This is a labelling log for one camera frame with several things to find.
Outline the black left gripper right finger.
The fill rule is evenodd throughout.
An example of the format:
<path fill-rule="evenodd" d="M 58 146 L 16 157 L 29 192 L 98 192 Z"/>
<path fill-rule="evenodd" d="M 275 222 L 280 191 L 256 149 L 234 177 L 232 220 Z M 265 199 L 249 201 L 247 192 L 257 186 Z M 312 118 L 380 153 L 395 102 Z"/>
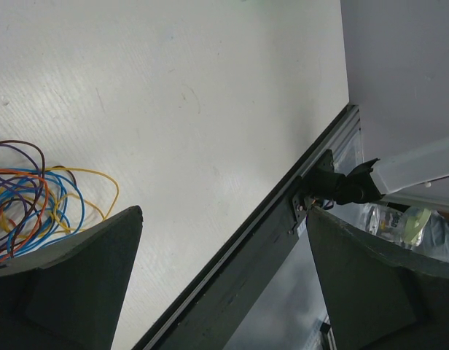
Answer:
<path fill-rule="evenodd" d="M 306 227 L 338 349 L 449 349 L 449 263 L 312 208 Z"/>

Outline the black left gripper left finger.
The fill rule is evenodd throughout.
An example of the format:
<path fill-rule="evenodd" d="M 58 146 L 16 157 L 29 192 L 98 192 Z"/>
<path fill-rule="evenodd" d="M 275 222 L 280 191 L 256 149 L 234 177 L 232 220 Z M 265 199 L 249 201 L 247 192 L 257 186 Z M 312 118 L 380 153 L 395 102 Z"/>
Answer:
<path fill-rule="evenodd" d="M 0 349 L 110 349 L 142 225 L 131 206 L 0 262 Z"/>

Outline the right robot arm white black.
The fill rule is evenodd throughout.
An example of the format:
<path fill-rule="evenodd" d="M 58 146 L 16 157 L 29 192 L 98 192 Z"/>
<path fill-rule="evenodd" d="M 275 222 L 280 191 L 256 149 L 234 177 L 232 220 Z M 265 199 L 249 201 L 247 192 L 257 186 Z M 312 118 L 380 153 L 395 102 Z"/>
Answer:
<path fill-rule="evenodd" d="M 449 136 L 398 155 L 369 160 L 349 174 L 312 167 L 302 178 L 304 193 L 347 203 L 372 203 L 418 184 L 449 178 Z"/>

